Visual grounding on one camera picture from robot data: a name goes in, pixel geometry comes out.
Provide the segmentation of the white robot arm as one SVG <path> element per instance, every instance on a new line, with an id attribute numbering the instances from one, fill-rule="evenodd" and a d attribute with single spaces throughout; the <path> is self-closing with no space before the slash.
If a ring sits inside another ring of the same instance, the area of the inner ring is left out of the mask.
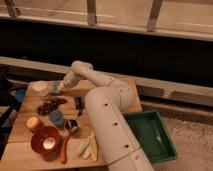
<path id="1" fill-rule="evenodd" d="M 109 171 L 154 171 L 122 114 L 134 102 L 132 88 L 90 63 L 74 61 L 60 90 L 75 87 L 82 79 L 95 85 L 85 96 L 85 109 Z"/>

